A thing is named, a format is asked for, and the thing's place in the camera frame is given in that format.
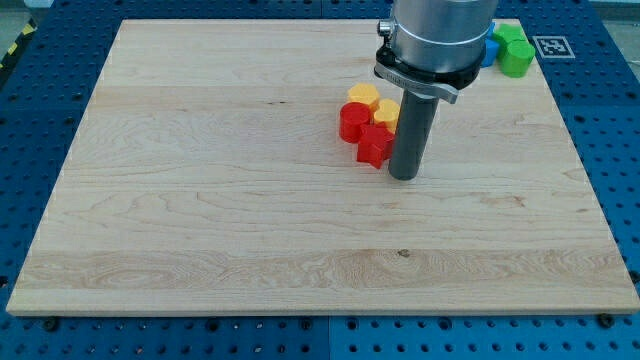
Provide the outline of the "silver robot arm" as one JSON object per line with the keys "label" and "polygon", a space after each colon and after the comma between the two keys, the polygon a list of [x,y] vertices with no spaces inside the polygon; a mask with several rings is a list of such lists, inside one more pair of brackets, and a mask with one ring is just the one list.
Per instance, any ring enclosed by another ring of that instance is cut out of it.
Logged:
{"label": "silver robot arm", "polygon": [[403,63],[449,73],[482,60],[497,0],[396,0],[390,47]]}

